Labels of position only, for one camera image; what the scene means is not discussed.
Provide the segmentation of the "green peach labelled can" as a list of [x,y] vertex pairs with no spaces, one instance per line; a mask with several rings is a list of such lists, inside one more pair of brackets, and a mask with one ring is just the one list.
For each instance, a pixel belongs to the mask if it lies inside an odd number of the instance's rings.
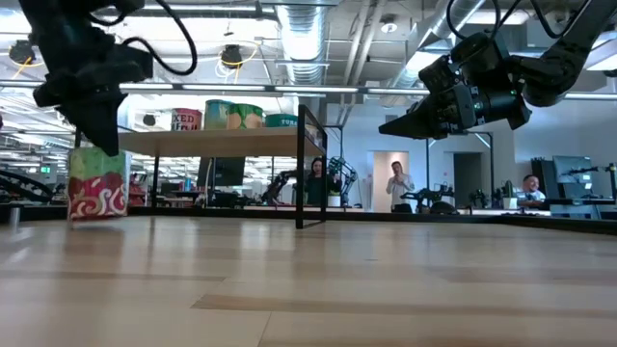
[[263,124],[263,110],[252,104],[234,103],[228,107],[227,129],[253,129]]

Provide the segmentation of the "black metal portal frame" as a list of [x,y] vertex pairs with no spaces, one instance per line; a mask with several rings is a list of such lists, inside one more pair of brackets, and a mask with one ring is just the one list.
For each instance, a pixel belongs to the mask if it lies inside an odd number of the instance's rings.
[[441,200],[454,207],[490,207],[495,188],[494,134],[468,131],[441,140],[426,140],[426,184],[445,191]]

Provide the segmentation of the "grey background desk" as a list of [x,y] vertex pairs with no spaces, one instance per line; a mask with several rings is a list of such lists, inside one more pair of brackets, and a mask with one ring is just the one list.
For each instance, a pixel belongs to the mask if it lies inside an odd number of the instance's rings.
[[605,198],[593,199],[546,199],[551,216],[600,220],[603,206],[617,207],[617,200]]

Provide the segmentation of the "long LED light strip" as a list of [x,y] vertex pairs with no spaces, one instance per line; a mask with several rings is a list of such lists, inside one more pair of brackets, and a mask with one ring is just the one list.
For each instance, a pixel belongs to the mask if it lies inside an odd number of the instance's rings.
[[123,83],[121,88],[128,92],[239,92],[239,93],[360,93],[382,95],[428,95],[425,89],[393,89],[369,87],[334,87],[301,85],[246,85],[246,84],[178,84],[178,83]]

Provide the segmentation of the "white pot with cactus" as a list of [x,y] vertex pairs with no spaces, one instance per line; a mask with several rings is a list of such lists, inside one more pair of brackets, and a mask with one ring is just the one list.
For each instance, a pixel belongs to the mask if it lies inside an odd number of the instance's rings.
[[506,180],[502,187],[502,204],[504,209],[514,210],[518,206],[518,198],[515,194],[514,185]]

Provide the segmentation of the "grey-screen monitor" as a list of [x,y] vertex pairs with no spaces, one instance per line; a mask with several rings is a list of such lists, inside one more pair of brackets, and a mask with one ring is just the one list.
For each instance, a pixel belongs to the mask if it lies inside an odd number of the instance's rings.
[[554,156],[555,179],[560,184],[592,182],[592,162],[586,156]]

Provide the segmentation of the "short tuna can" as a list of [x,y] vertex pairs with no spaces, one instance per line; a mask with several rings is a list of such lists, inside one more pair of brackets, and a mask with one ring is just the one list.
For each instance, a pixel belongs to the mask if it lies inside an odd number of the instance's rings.
[[272,114],[265,118],[264,124],[268,128],[296,127],[298,124],[298,117],[290,114]]

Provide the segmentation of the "red mixed fruit can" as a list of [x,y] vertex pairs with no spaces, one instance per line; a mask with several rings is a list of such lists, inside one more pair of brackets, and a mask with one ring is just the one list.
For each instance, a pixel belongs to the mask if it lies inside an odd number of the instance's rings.
[[174,108],[172,110],[172,131],[196,131],[201,130],[202,112],[187,108]]

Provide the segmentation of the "silver slanted ceiling duct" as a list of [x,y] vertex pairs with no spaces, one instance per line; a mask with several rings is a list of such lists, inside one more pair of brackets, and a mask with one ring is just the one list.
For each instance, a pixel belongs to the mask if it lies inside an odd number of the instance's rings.
[[408,38],[406,48],[410,59],[401,68],[397,75],[389,80],[388,87],[395,89],[409,89],[417,80],[420,67],[414,67],[412,58],[417,56],[420,49],[439,40],[448,40],[454,37],[447,24],[447,5],[451,3],[450,22],[457,31],[470,20],[482,7],[486,0],[439,0],[435,11],[426,19],[417,23]]

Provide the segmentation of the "person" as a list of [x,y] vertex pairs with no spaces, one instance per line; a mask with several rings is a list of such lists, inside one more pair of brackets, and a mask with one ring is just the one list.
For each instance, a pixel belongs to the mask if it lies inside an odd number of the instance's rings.
[[391,196],[390,210],[392,213],[412,213],[413,209],[408,199],[404,198],[407,193],[412,193],[415,185],[411,177],[403,172],[399,161],[391,163],[393,176],[388,180],[386,191]]
[[323,160],[316,157],[312,160],[311,171],[305,180],[306,204],[318,206],[321,204],[322,184],[326,183],[327,193],[339,193],[341,189],[340,176],[323,175]]
[[522,187],[515,190],[518,206],[540,207],[546,196],[539,190],[539,178],[528,174],[523,178]]

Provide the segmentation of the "teal yellow labelled can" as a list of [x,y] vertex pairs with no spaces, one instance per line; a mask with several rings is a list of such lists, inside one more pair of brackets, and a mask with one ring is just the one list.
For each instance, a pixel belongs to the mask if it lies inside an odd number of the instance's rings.
[[211,99],[205,102],[203,128],[205,130],[226,129],[228,124],[228,111],[232,102]]

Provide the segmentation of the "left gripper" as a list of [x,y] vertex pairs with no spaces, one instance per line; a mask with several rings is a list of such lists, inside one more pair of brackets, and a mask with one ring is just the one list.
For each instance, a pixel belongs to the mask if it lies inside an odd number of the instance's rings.
[[118,109],[126,94],[97,93],[122,81],[124,65],[116,61],[115,38],[87,28],[68,34],[38,30],[33,39],[48,70],[45,82],[33,92],[37,105],[62,104],[62,113],[80,132],[108,156],[117,156]]

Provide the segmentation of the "silver spiral ceiling duct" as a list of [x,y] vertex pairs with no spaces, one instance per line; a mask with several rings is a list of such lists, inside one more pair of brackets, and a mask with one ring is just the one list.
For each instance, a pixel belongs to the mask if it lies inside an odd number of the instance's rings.
[[320,85],[325,67],[320,65],[326,54],[326,7],[278,5],[281,41],[287,76],[293,85]]

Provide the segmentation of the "black curved railing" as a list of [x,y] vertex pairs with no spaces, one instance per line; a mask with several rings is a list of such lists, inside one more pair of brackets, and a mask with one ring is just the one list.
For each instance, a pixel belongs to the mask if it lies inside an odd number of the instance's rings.
[[5,170],[0,170],[0,189],[30,201],[48,203],[53,198],[53,191],[45,184]]

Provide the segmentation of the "black cabinet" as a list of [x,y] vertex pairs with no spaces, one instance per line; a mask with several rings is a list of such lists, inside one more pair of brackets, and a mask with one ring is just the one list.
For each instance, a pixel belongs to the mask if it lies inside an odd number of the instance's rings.
[[532,158],[532,173],[539,179],[539,190],[549,199],[558,198],[558,183],[555,178],[555,168],[552,160]]

